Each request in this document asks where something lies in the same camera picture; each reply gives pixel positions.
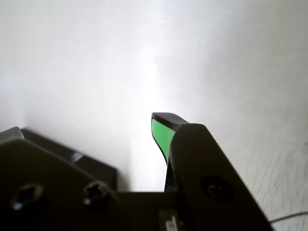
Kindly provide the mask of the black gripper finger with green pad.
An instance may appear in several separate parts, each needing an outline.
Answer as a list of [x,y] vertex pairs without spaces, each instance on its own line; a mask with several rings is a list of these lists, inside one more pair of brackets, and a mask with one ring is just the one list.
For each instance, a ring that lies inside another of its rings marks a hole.
[[270,231],[271,225],[205,125],[152,113],[152,136],[194,231]]
[[127,221],[103,182],[26,141],[0,134],[3,231],[124,231]]

